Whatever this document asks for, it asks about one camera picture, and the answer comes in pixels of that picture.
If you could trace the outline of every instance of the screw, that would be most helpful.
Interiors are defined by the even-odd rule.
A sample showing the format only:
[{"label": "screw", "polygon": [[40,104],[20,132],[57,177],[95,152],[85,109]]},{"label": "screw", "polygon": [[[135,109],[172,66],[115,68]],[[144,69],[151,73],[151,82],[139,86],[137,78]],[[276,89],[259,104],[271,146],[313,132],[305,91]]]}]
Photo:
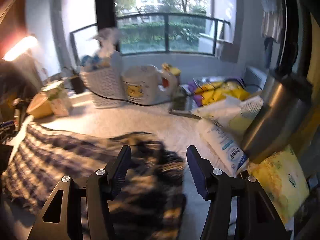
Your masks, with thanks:
[{"label": "screw", "polygon": [[222,171],[219,170],[219,169],[214,169],[212,173],[213,173],[214,175],[221,175],[221,174],[222,174]]},{"label": "screw", "polygon": [[249,177],[248,177],[248,181],[250,181],[250,182],[256,182],[257,179],[256,179],[254,176],[249,176]]},{"label": "screw", "polygon": [[70,176],[63,176],[61,180],[62,182],[67,182],[70,180]]},{"label": "screw", "polygon": [[99,175],[99,176],[101,176],[101,175],[103,175],[105,173],[106,173],[106,171],[104,169],[97,170],[97,172],[96,172],[96,174]]}]

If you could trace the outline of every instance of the hanging clothes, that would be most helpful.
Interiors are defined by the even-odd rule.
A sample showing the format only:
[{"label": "hanging clothes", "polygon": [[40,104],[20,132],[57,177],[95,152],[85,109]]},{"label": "hanging clothes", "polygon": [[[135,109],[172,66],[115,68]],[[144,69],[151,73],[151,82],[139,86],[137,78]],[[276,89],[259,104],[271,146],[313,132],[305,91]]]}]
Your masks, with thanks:
[{"label": "hanging clothes", "polygon": [[277,0],[262,0],[262,7],[265,12],[276,13],[278,11]]},{"label": "hanging clothes", "polygon": [[283,27],[282,9],[278,12],[263,12],[263,20],[261,34],[263,37],[271,37],[277,43],[280,42],[281,32]]},{"label": "hanging clothes", "polygon": [[273,47],[273,41],[274,39],[271,37],[267,37],[264,40],[264,68],[269,69],[271,58],[272,58],[272,47]]}]

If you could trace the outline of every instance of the yellow package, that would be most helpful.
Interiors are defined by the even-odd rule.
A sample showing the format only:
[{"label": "yellow package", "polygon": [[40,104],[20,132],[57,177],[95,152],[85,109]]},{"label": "yellow package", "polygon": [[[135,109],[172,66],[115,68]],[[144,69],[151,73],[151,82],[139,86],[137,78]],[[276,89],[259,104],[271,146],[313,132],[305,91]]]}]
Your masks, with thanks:
[{"label": "yellow package", "polygon": [[226,95],[230,95],[234,98],[238,98],[243,101],[250,95],[236,82],[213,82],[211,84],[204,84],[202,87],[195,90],[195,94],[201,94],[202,105],[207,106],[214,102],[218,102],[226,98]]},{"label": "yellow package", "polygon": [[309,196],[302,168],[290,146],[259,165],[250,163],[248,173],[257,178],[284,224]]}]

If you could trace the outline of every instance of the hedge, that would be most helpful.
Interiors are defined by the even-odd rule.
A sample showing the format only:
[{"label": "hedge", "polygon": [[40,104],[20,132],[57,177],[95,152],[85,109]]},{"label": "hedge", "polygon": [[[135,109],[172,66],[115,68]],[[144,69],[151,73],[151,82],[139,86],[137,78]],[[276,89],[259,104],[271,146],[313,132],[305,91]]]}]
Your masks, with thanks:
[{"label": "hedge", "polygon": [[[127,24],[119,28],[122,32],[121,43],[150,42],[164,40],[164,22],[147,22],[141,24]],[[188,31],[195,37],[204,33],[205,22],[194,25],[182,22],[169,22],[169,39],[181,38],[180,33]]]}]

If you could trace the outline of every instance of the white container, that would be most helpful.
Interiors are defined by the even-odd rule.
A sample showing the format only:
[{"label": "white container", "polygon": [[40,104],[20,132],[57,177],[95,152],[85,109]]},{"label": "white container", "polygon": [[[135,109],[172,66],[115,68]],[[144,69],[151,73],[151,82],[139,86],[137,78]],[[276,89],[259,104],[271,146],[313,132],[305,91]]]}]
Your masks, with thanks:
[{"label": "white container", "polygon": [[[114,51],[110,58],[110,66],[86,72],[81,68],[84,85],[93,92],[115,99],[125,99],[121,81],[122,59],[118,51]],[[91,93],[91,99],[97,109],[119,107],[123,101],[110,100]]]},{"label": "white container", "polygon": [[[160,90],[158,81],[165,78],[169,86]],[[153,65],[133,66],[122,73],[126,96],[130,101],[151,105],[168,101],[177,89],[177,78],[168,71],[159,71]]]},{"label": "white container", "polygon": [[249,159],[230,134],[207,119],[201,119],[197,129],[230,171],[231,176],[235,177],[244,171]]}]

